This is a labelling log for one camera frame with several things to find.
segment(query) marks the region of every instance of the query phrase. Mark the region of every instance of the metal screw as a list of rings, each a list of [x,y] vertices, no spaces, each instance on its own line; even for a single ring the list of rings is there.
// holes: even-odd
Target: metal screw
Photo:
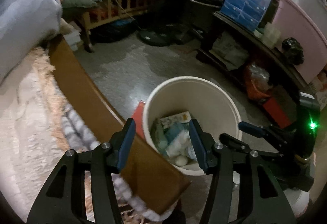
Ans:
[[[66,151],[66,156],[72,156],[74,154],[75,154],[75,150],[73,150],[73,149],[69,149]]]
[[[111,147],[111,145],[110,145],[109,142],[104,142],[104,143],[101,144],[101,147],[102,147],[103,149],[108,149],[109,147]]]
[[[224,145],[221,142],[215,143],[215,148],[216,149],[222,149]]]
[[[251,150],[250,155],[256,158],[257,156],[259,156],[259,153],[256,152],[255,150]]]

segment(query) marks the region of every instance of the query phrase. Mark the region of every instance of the white pillow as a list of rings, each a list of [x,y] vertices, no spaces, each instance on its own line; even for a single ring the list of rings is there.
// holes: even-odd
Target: white pillow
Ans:
[[[40,41],[59,31],[60,0],[13,0],[0,16],[0,84]]]

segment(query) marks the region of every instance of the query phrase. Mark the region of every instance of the blue storage box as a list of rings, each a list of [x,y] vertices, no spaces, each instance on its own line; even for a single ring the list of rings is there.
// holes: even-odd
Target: blue storage box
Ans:
[[[271,0],[225,0],[220,12],[253,32]]]

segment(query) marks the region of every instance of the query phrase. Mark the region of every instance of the gray floor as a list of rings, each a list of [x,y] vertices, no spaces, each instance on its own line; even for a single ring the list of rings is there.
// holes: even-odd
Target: gray floor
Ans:
[[[140,100],[146,101],[161,82],[176,76],[190,75],[207,79],[224,89],[235,102],[244,121],[267,125],[269,121],[223,74],[199,62],[196,52],[184,54],[174,47],[152,47],[136,35],[112,44],[96,44],[95,53],[78,50],[75,55],[85,71],[123,118],[130,117]],[[273,151],[264,140],[243,134],[252,149]],[[188,224],[198,223],[210,187],[210,176],[190,177],[191,186],[182,196]],[[237,211],[237,191],[233,193],[231,219]]]

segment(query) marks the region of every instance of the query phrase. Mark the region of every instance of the trash can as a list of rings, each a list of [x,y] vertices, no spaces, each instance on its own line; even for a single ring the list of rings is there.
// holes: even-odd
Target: trash can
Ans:
[[[198,77],[181,76],[171,78],[157,86],[150,94],[143,111],[143,131],[147,143],[157,152],[150,130],[157,118],[189,111],[204,132],[210,133],[215,141],[227,133],[238,140],[242,131],[238,129],[240,114],[232,101],[217,85]],[[196,161],[177,167],[186,175],[204,175]]]

